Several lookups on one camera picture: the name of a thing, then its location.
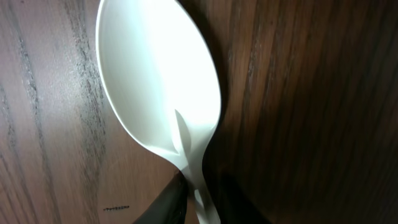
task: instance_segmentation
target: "plastic spoon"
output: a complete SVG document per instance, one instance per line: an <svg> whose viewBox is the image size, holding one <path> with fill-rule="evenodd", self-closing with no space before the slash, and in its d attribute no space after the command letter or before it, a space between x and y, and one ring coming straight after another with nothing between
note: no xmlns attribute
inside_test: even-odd
<svg viewBox="0 0 398 224"><path fill-rule="evenodd" d="M96 53L124 129L182 171L200 223L219 223L201 163L220 117L220 87L188 14L174 0L102 0Z"/></svg>

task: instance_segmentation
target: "wood grain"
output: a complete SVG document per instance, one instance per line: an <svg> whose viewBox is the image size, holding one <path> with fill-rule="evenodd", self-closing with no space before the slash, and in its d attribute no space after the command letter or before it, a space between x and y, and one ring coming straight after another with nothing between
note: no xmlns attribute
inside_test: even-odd
<svg viewBox="0 0 398 224"><path fill-rule="evenodd" d="M398 1L180 3L219 75L215 203L228 172L273 223L397 223ZM175 172L105 97L98 4L0 0L0 223L131 223Z"/></svg>

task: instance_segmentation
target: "white spoon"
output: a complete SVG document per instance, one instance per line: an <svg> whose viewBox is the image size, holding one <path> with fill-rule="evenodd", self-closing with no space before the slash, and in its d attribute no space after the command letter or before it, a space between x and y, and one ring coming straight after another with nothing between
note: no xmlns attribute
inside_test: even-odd
<svg viewBox="0 0 398 224"><path fill-rule="evenodd" d="M102 0L96 53L124 129L182 171L200 223L219 223L201 163L220 117L220 86L188 14L174 0Z"/></svg>

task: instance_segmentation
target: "wooden table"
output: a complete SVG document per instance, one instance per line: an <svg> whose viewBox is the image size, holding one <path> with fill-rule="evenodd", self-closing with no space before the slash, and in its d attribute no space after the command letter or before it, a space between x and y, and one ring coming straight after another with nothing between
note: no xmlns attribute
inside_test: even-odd
<svg viewBox="0 0 398 224"><path fill-rule="evenodd" d="M398 1L181 2L222 90L216 204L227 172L273 223L397 223ZM132 223L176 170L111 110L98 3L0 0L0 223Z"/></svg>

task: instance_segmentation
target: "spoon bowl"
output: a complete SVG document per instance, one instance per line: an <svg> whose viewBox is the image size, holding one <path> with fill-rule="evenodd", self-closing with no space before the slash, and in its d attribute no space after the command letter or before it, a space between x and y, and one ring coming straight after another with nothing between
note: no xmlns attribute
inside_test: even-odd
<svg viewBox="0 0 398 224"><path fill-rule="evenodd" d="M220 86L189 15L174 0L102 0L96 53L124 129L182 171L200 223L219 223L201 163L220 117Z"/></svg>

